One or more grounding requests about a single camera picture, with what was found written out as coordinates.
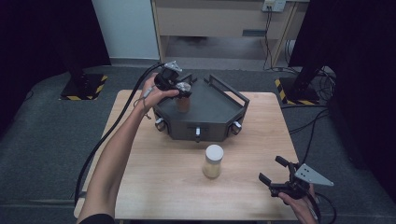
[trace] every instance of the dark sleeve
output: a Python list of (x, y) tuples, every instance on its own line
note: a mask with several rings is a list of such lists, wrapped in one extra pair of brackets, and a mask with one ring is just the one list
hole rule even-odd
[(108, 214), (96, 214), (85, 218), (79, 224), (114, 224), (114, 218)]

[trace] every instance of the handheld controller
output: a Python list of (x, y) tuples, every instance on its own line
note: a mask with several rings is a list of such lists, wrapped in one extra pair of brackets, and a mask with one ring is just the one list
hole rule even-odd
[(288, 194), (295, 200), (306, 196), (313, 205), (313, 210), (310, 210), (312, 215), (320, 223), (320, 210), (318, 208), (317, 202), (309, 193), (309, 184), (333, 186), (334, 183), (306, 164), (299, 165), (298, 163), (292, 163), (286, 161), (280, 156), (276, 156), (275, 161), (284, 167), (289, 168), (289, 181), (286, 181), (284, 184), (273, 184), (272, 181), (262, 173), (259, 174), (260, 181), (269, 187), (272, 197), (278, 197), (280, 192)]
[(154, 83), (161, 91), (178, 90), (177, 98), (188, 98), (191, 95), (191, 85), (177, 80), (179, 72), (182, 72), (182, 69), (176, 62), (166, 63), (163, 70), (154, 78)]

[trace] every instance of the white lid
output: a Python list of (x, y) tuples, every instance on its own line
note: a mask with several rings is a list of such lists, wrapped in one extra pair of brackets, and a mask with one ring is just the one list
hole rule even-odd
[(224, 155), (223, 149), (218, 145), (210, 145), (206, 149), (206, 158), (209, 161), (220, 162)]

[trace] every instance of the jar lid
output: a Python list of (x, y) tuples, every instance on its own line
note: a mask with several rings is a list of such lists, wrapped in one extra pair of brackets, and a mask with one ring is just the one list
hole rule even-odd
[(224, 155), (223, 149), (218, 145), (210, 145), (206, 149), (206, 159), (209, 162), (218, 163)]
[(189, 91), (191, 90), (191, 85), (187, 82), (178, 82), (176, 84), (176, 88), (178, 88), (180, 91)]

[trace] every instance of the white wall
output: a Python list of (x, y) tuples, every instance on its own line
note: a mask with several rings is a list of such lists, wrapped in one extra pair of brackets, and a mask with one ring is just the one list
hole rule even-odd
[(150, 0), (92, 0), (110, 58), (159, 60)]

